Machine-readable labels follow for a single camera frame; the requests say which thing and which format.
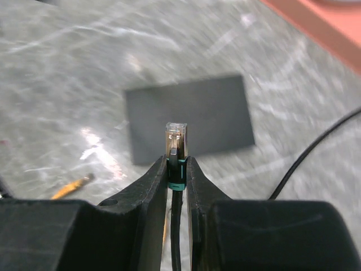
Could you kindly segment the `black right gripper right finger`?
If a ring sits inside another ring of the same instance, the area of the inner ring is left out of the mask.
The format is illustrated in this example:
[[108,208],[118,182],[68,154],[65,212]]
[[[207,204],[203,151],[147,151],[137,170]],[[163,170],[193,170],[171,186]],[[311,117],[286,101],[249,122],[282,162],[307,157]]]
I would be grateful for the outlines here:
[[322,201],[231,199],[187,162],[192,270],[359,270],[338,210]]

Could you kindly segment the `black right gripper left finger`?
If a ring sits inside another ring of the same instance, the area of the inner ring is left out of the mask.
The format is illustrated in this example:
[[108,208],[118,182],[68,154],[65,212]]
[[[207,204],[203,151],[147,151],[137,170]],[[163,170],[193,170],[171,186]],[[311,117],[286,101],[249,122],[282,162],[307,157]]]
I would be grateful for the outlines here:
[[1,200],[2,270],[159,270],[166,159],[97,206]]

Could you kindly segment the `black network switch box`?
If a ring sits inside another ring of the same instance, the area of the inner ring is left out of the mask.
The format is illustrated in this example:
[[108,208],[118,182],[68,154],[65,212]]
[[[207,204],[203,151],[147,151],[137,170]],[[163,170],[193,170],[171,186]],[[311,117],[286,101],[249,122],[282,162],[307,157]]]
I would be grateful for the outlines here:
[[187,124],[188,153],[194,157],[255,144],[242,75],[149,86],[124,95],[135,165],[165,154],[168,122]]

